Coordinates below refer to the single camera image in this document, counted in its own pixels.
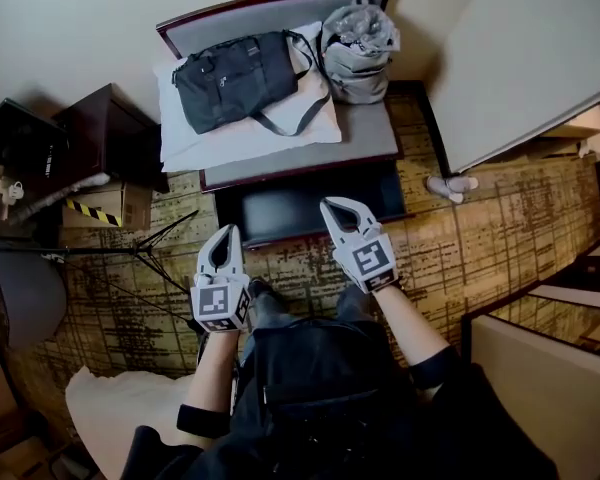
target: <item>bag handle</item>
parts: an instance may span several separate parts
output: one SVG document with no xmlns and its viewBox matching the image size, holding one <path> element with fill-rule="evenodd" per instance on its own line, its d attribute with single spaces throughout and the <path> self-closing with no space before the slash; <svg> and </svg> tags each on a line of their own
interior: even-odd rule
<svg viewBox="0 0 600 480">
<path fill-rule="evenodd" d="M 302 39 L 305 42 L 305 44 L 307 45 L 307 48 L 309 48 L 311 55 L 313 55 L 313 50 L 311 49 L 311 46 L 309 46 L 309 43 L 307 42 L 307 40 L 305 39 L 305 37 L 302 34 L 298 34 L 296 32 L 291 32 L 289 30 L 283 30 L 282 34 L 285 37 L 291 37 L 293 39 Z M 244 41 L 246 39 L 253 40 L 253 38 L 255 38 L 255 37 L 256 36 L 245 36 L 245 37 L 240 37 L 238 39 L 230 39 L 229 41 L 224 41 L 223 43 L 218 43 L 218 44 L 214 45 L 213 48 L 231 46 L 233 44 Z M 305 69 L 304 71 L 301 71 L 300 73 L 296 73 L 296 80 L 300 80 L 304 75 L 306 75 L 309 71 L 311 71 L 311 67 L 313 66 L 313 61 L 311 60 L 311 57 L 309 57 L 309 55 L 304 53 L 302 50 L 299 50 L 298 48 L 296 48 L 296 50 L 298 52 L 300 52 L 302 55 L 304 55 L 304 58 L 307 59 L 307 62 L 309 63 L 309 67 L 307 69 Z M 187 64 L 189 64 L 191 62 L 195 62 L 198 59 L 200 59 L 201 57 L 205 56 L 205 53 L 207 53 L 208 51 L 209 51 L 209 48 L 205 48 L 204 50 L 201 50 L 198 53 L 192 53 L 191 55 L 189 55 L 187 57 L 186 62 L 182 63 L 180 66 L 178 66 L 176 69 L 173 70 L 173 73 L 171 73 L 171 83 L 173 85 L 175 85 L 176 87 L 178 87 L 177 80 L 176 80 L 176 73 L 178 71 L 180 71 L 182 68 L 184 68 L 185 66 L 187 66 Z"/>
<path fill-rule="evenodd" d="M 307 55 L 305 52 L 296 48 L 296 50 L 299 51 L 300 53 L 302 53 L 302 55 L 304 55 L 305 58 L 307 59 L 307 61 L 309 62 L 309 67 L 306 70 L 298 73 L 296 75 L 296 79 L 300 80 L 303 76 L 305 76 L 311 70 L 311 67 L 313 66 L 313 62 L 315 62 L 316 67 L 318 68 L 318 72 L 322 75 L 322 77 L 325 79 L 325 82 L 327 83 L 327 94 L 325 94 L 319 100 L 316 100 L 313 102 L 313 104 L 309 107 L 309 109 L 300 118 L 300 122 L 298 123 L 296 131 L 293 133 L 285 132 L 283 129 L 278 127 L 278 125 L 276 125 L 273 121 L 271 121 L 271 119 L 269 119 L 267 116 L 265 116 L 262 112 L 256 112 L 251 117 L 256 122 L 258 122 L 261 126 L 264 126 L 271 133 L 275 133 L 276 135 L 281 135 L 283 137 L 297 137 L 307 128 L 307 126 L 309 126 L 309 123 L 313 120 L 313 118 L 316 117 L 316 115 L 318 114 L 318 112 L 320 112 L 322 107 L 324 107 L 325 104 L 331 99 L 331 86 L 329 84 L 329 77 L 326 76 L 326 74 L 324 73 L 324 70 L 322 69 L 322 66 L 315 58 L 313 49 L 311 48 L 311 45 L 309 44 L 307 39 L 302 34 L 298 34 L 296 32 L 292 32 L 290 30 L 284 30 L 283 34 L 285 36 L 291 38 L 292 45 L 293 45 L 294 41 L 302 40 L 304 42 L 304 44 L 306 45 L 306 47 L 309 49 L 309 52 L 311 53 L 311 57 L 309 57 L 309 55 Z"/>
</svg>

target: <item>caution tape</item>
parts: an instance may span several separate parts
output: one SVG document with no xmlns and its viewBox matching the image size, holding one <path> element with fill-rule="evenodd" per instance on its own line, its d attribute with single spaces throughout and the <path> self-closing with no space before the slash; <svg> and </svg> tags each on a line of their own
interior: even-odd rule
<svg viewBox="0 0 600 480">
<path fill-rule="evenodd" d="M 81 212 L 87 217 L 98 219 L 102 222 L 106 222 L 107 224 L 111 224 L 112 226 L 122 227 L 122 217 L 104 213 L 103 211 L 97 210 L 96 208 L 91 208 L 90 206 L 79 203 L 78 201 L 74 201 L 73 199 L 65 199 L 65 203 L 72 210 Z"/>
</svg>

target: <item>forearm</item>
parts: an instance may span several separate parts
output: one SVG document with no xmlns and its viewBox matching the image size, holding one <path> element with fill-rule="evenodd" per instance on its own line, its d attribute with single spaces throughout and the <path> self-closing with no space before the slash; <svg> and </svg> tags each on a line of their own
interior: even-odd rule
<svg viewBox="0 0 600 480">
<path fill-rule="evenodd" d="M 389 285 L 374 292 L 374 295 L 400 350 L 411 366 L 426 361 L 449 346 L 402 290 Z"/>
<path fill-rule="evenodd" d="M 238 332 L 211 333 L 183 402 L 185 405 L 229 412 L 231 375 L 239 336 Z"/>
</svg>

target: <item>gray cushion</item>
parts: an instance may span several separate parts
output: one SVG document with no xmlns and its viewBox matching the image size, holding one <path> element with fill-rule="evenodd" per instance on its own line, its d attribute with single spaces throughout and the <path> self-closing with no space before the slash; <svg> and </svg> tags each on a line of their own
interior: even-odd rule
<svg viewBox="0 0 600 480">
<path fill-rule="evenodd" d="M 342 142 L 310 144 L 205 169 L 205 188 L 220 188 L 283 171 L 398 154 L 398 145 L 384 103 L 336 104 L 335 109 Z"/>
</svg>

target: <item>gray backpack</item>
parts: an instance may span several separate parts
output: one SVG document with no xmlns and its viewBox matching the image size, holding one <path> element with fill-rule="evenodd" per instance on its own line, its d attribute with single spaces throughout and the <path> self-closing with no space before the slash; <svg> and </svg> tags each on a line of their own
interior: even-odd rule
<svg viewBox="0 0 600 480">
<path fill-rule="evenodd" d="M 334 11 L 322 26 L 320 44 L 333 99 L 351 104 L 381 101 L 389 84 L 389 57 L 398 49 L 398 30 L 369 0 L 352 0 Z"/>
</svg>

